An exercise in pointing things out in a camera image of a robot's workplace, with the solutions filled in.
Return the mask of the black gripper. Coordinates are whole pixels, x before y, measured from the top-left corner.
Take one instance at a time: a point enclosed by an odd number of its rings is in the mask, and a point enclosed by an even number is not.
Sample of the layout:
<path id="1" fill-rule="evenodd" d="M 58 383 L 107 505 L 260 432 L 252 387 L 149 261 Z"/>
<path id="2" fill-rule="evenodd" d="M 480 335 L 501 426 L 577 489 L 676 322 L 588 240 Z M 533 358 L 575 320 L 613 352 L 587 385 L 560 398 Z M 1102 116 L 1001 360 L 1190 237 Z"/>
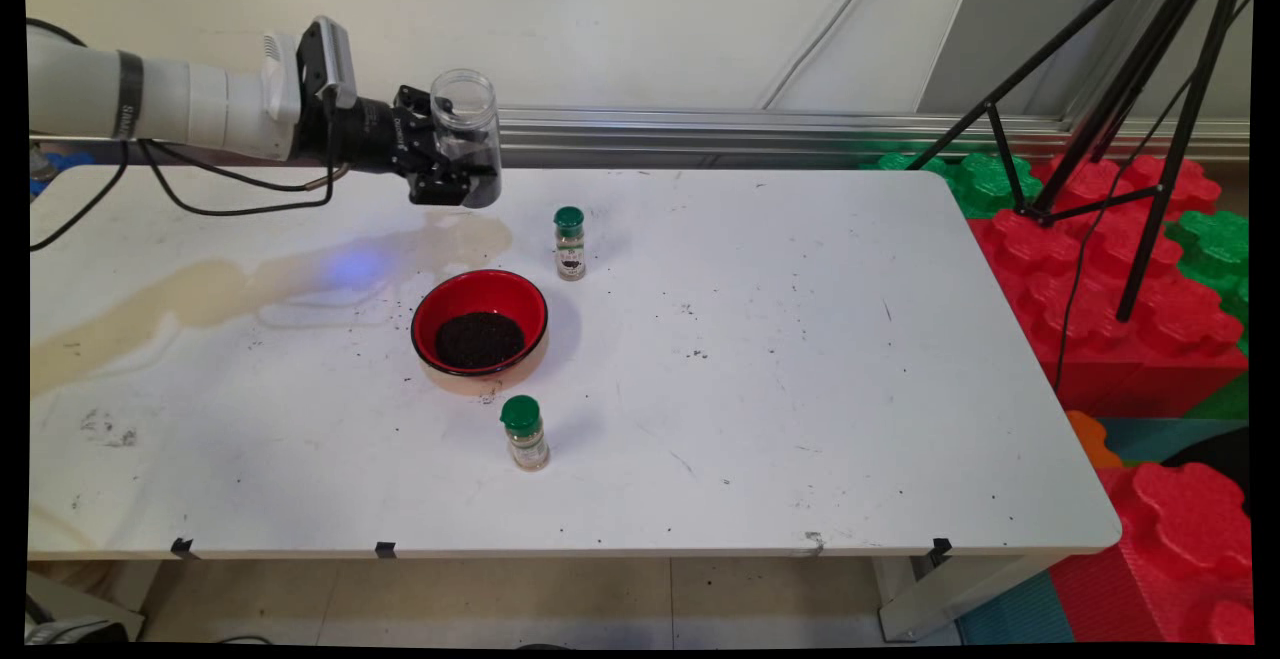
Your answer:
<path id="1" fill-rule="evenodd" d="M 298 157 L 403 177 L 413 168 L 413 138 L 435 132 L 431 95 L 410 84 L 399 86 L 394 106 L 357 99 L 352 107 L 328 111 L 324 100 L 306 97 L 298 122 Z M 486 152 L 443 157 L 428 170 L 411 173 L 407 184 L 411 203 L 488 209 L 498 200 L 498 161 Z"/>

